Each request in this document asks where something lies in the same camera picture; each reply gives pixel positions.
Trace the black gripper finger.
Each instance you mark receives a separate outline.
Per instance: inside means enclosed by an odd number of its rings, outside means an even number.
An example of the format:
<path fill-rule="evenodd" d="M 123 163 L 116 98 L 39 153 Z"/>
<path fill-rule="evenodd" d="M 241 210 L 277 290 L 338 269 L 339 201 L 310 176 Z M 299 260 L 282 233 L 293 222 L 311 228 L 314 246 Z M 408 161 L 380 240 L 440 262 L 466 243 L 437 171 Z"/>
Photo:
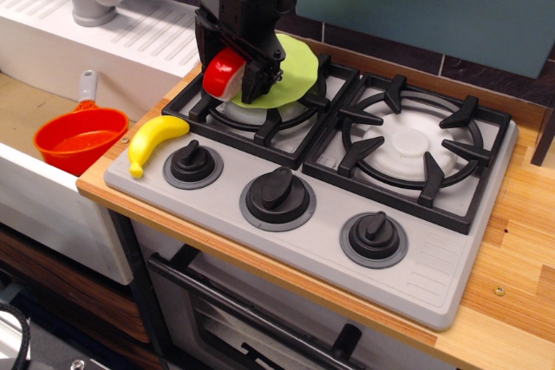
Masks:
<path fill-rule="evenodd" d="M 271 87 L 282 79 L 279 65 L 270 66 L 261 61 L 250 61 L 245 65 L 241 81 L 241 102 L 252 104 L 270 92 Z"/>
<path fill-rule="evenodd" d="M 212 59 L 225 47 L 218 27 L 195 26 L 196 42 L 202 71 L 205 72 Z"/>

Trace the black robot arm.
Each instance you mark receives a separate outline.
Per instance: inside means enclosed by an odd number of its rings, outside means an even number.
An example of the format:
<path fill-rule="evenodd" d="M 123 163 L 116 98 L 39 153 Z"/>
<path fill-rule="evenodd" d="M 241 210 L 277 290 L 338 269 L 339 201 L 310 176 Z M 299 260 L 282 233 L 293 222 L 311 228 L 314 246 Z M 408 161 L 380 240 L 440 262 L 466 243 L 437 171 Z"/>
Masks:
<path fill-rule="evenodd" d="M 241 101 L 251 104 L 268 94 L 283 71 L 286 54 L 275 27 L 297 0 L 198 0 L 195 33 L 204 81 L 216 56 L 230 48 L 245 64 L 239 66 Z"/>

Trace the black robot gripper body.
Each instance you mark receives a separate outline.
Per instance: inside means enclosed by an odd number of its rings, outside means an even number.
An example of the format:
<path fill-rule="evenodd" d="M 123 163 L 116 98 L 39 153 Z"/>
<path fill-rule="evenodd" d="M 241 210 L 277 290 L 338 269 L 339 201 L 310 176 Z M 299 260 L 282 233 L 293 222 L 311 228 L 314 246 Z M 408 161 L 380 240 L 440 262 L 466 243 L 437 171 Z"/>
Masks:
<path fill-rule="evenodd" d="M 283 7 L 284 0 L 199 0 L 196 23 L 218 27 L 225 46 L 248 62 L 280 66 L 285 52 L 275 26 Z"/>

